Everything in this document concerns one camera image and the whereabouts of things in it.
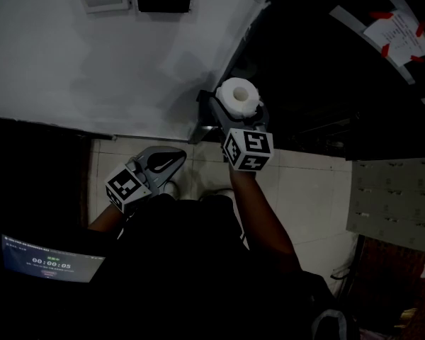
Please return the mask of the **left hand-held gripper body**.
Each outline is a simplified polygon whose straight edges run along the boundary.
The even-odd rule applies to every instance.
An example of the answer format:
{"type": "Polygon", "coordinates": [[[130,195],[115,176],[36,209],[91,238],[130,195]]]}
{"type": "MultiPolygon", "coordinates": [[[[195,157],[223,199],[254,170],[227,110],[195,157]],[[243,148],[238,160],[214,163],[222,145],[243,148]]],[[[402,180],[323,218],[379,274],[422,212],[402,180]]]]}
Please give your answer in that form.
{"type": "Polygon", "coordinates": [[[141,202],[159,195],[163,166],[160,159],[145,155],[131,157],[127,163],[119,164],[105,180],[106,195],[121,213],[133,211],[141,202]]]}

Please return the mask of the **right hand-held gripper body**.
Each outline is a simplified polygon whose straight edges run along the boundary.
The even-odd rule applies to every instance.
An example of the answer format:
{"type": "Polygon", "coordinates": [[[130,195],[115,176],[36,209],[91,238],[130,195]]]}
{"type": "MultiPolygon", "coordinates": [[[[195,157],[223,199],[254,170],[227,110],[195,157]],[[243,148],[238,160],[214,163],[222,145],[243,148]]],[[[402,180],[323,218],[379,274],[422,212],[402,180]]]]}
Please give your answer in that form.
{"type": "Polygon", "coordinates": [[[212,116],[223,136],[222,150],[236,171],[257,172],[273,158],[273,135],[253,130],[249,118],[233,118],[218,98],[211,98],[212,116]]]}

